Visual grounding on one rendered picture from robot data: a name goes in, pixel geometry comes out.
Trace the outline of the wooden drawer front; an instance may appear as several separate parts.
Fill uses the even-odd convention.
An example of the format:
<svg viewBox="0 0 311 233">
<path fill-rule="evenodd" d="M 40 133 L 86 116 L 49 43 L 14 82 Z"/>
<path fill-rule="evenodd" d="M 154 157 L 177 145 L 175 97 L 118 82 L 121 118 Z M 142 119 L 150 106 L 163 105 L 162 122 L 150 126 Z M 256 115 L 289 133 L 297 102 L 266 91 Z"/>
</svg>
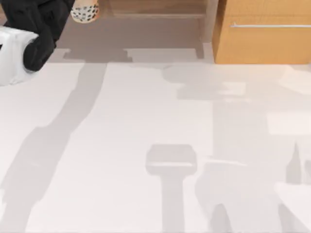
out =
<svg viewBox="0 0 311 233">
<path fill-rule="evenodd" d="M 311 28 L 231 28 L 237 24 L 311 25 L 311 16 L 227 17 L 222 47 L 229 64 L 307 64 L 311 62 Z"/>
</svg>

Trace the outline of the spotted beige cup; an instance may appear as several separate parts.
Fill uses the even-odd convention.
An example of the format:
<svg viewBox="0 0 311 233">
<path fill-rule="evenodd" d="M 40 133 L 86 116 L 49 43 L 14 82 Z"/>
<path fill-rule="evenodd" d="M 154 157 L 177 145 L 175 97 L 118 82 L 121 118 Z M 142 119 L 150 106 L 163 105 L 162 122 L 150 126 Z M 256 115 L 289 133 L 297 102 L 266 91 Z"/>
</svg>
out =
<svg viewBox="0 0 311 233">
<path fill-rule="evenodd" d="M 73 20 L 82 24 L 94 22 L 99 14 L 99 0 L 75 0 L 70 11 Z"/>
</svg>

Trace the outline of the open wooden shelf unit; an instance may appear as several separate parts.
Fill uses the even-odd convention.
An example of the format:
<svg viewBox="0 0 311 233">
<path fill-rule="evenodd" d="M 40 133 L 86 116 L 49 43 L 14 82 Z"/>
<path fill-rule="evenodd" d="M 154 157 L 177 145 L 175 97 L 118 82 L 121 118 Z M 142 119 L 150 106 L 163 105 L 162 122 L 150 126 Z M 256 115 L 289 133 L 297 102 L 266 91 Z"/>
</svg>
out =
<svg viewBox="0 0 311 233">
<path fill-rule="evenodd" d="M 69 18 L 58 49 L 67 61 L 131 62 L 130 50 L 194 49 L 209 0 L 99 0 L 92 23 Z"/>
</svg>

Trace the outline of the wooden cupboard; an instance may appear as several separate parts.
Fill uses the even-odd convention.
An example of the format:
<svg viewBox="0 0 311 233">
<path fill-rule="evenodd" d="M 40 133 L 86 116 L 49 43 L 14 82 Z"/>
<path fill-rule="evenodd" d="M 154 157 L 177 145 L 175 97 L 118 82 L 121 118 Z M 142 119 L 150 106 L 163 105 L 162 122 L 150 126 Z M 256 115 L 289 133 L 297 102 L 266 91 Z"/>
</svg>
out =
<svg viewBox="0 0 311 233">
<path fill-rule="evenodd" d="M 311 0 L 219 0 L 212 36 L 214 62 L 224 62 L 222 47 L 227 17 L 302 17 L 311 16 Z"/>
</svg>

